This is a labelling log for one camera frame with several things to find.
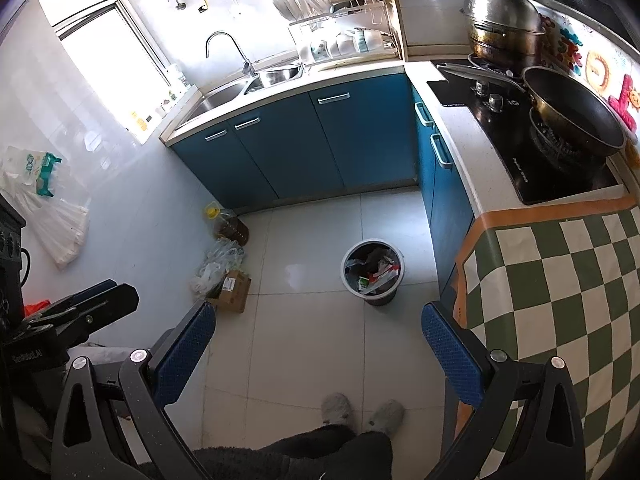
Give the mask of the black wok pan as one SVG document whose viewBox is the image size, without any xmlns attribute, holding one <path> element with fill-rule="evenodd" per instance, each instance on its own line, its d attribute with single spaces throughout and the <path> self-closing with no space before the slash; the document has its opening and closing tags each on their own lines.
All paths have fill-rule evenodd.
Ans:
<svg viewBox="0 0 640 480">
<path fill-rule="evenodd" d="M 544 66 L 529 66 L 521 82 L 474 66 L 440 63 L 443 73 L 472 81 L 493 82 L 528 94 L 546 126 L 603 157 L 622 150 L 627 128 L 600 96 L 579 81 Z"/>
</svg>

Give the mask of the left grey slipper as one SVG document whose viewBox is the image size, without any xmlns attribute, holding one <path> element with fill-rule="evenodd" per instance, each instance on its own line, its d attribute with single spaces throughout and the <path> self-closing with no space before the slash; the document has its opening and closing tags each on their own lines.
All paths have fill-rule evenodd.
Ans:
<svg viewBox="0 0 640 480">
<path fill-rule="evenodd" d="M 354 428 L 354 412 L 347 396 L 334 392 L 328 394 L 321 403 L 321 419 L 324 426 L 344 426 Z"/>
</svg>

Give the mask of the window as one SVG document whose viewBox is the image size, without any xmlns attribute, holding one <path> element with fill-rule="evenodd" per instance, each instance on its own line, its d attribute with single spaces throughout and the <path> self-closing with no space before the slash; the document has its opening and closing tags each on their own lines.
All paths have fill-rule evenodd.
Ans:
<svg viewBox="0 0 640 480">
<path fill-rule="evenodd" d="M 189 89 L 129 0 L 38 0 L 102 105 L 138 143 L 157 133 Z"/>
</svg>

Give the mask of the cooking oil bottle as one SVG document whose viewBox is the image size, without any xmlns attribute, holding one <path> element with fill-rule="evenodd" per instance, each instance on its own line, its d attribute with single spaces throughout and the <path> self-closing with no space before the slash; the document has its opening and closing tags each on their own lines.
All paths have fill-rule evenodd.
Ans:
<svg viewBox="0 0 640 480">
<path fill-rule="evenodd" d="M 245 246 L 250 239 L 250 230 L 231 209 L 224 208 L 216 200 L 204 208 L 205 218 L 212 222 L 216 237 L 223 237 Z"/>
</svg>

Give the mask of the white trash bin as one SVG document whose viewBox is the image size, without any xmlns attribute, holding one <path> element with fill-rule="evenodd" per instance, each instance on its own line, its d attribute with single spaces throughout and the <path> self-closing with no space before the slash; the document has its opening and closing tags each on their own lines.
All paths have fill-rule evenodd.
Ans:
<svg viewBox="0 0 640 480">
<path fill-rule="evenodd" d="M 372 307 L 383 307 L 396 296 L 405 276 L 405 260 L 392 244 L 371 238 L 349 249 L 341 263 L 345 288 Z"/>
</svg>

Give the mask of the stainless steel steamer pot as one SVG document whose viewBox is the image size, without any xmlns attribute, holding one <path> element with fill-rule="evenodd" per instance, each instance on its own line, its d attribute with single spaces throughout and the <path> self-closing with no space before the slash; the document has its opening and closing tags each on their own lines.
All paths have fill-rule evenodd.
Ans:
<svg viewBox="0 0 640 480">
<path fill-rule="evenodd" d="M 546 31 L 529 0 L 464 0 L 462 14 L 479 58 L 514 72 L 540 64 Z"/>
</svg>

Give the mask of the plastic bags on floor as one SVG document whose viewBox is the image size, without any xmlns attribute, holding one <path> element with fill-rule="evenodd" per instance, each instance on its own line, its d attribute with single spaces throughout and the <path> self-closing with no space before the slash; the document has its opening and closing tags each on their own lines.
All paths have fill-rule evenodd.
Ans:
<svg viewBox="0 0 640 480">
<path fill-rule="evenodd" d="M 244 248 L 235 240 L 216 238 L 206 252 L 202 265 L 190 279 L 189 287 L 195 299 L 205 299 L 233 270 L 240 270 L 245 257 Z"/>
</svg>

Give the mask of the hanging white plastic bags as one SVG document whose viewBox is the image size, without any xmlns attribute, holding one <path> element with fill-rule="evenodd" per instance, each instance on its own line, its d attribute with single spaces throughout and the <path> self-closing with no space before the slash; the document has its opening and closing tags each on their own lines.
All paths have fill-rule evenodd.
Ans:
<svg viewBox="0 0 640 480">
<path fill-rule="evenodd" d="M 89 229 L 90 197 L 62 157 L 8 146 L 1 155 L 1 189 L 58 268 L 79 256 Z"/>
</svg>

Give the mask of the colourful wall decorations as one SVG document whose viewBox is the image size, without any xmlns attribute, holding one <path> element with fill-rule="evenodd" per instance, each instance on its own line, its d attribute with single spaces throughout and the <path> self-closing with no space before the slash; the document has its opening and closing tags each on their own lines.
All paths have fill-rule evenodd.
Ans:
<svg viewBox="0 0 640 480">
<path fill-rule="evenodd" d="M 542 62 L 579 80 L 608 103 L 627 128 L 625 162 L 639 171 L 639 52 L 541 3 Z"/>
</svg>

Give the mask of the cardboard box on floor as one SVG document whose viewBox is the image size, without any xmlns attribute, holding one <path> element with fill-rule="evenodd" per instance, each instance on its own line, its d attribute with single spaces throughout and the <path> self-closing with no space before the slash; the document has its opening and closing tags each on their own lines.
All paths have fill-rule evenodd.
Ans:
<svg viewBox="0 0 640 480">
<path fill-rule="evenodd" d="M 243 313 L 250 292 L 250 277 L 241 270 L 229 271 L 224 279 L 205 297 L 215 308 Z"/>
</svg>

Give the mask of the stainless steel sink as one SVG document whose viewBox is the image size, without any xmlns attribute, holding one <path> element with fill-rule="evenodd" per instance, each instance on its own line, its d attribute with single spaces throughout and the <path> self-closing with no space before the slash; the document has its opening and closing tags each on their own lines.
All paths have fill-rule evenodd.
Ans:
<svg viewBox="0 0 640 480">
<path fill-rule="evenodd" d="M 244 79 L 232 81 L 222 87 L 206 93 L 196 104 L 184 120 L 188 122 L 195 117 L 227 104 L 238 96 L 246 96 L 258 90 L 271 88 L 282 82 L 288 82 L 303 75 L 302 63 L 288 64 L 279 67 L 271 67 L 266 70 L 258 70 L 255 76 L 247 76 Z"/>
</svg>

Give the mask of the dish rack with dishes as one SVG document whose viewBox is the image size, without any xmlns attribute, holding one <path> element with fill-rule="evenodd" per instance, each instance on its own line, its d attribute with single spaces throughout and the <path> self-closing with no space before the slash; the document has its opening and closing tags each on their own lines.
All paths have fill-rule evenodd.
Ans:
<svg viewBox="0 0 640 480">
<path fill-rule="evenodd" d="M 394 0 L 272 0 L 311 67 L 399 58 Z"/>
</svg>

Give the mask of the blue kitchen cabinets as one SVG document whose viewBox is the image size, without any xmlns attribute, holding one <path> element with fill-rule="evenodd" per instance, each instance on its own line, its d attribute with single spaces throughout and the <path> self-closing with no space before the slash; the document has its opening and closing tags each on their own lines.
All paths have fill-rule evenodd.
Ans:
<svg viewBox="0 0 640 480">
<path fill-rule="evenodd" d="M 452 281 L 473 211 L 444 137 L 405 74 L 303 91 L 216 122 L 171 148 L 231 209 L 416 182 L 439 285 Z"/>
</svg>

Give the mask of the green white checkered tablecloth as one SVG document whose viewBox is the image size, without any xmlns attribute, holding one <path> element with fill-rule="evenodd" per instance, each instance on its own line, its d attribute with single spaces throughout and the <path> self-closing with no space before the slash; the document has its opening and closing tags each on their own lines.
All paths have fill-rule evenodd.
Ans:
<svg viewBox="0 0 640 480">
<path fill-rule="evenodd" d="M 586 476 L 612 471 L 639 425 L 639 206 L 631 196 L 489 211 L 456 260 L 454 318 L 489 350 L 574 385 Z"/>
</svg>

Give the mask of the chrome faucet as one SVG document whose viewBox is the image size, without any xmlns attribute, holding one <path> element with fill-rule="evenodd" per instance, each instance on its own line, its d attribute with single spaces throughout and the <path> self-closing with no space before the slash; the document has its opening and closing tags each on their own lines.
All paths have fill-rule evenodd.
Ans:
<svg viewBox="0 0 640 480">
<path fill-rule="evenodd" d="M 225 30 L 216 30 L 210 34 L 205 40 L 205 57 L 210 58 L 213 52 L 213 43 L 220 39 L 224 41 L 224 52 L 226 55 L 235 55 L 241 62 L 241 70 L 242 74 L 247 77 L 256 77 L 257 72 L 254 66 L 254 63 L 250 60 L 248 55 L 244 52 L 244 50 L 240 47 L 238 42 L 234 39 L 234 37 L 230 34 L 230 32 L 226 32 Z"/>
</svg>

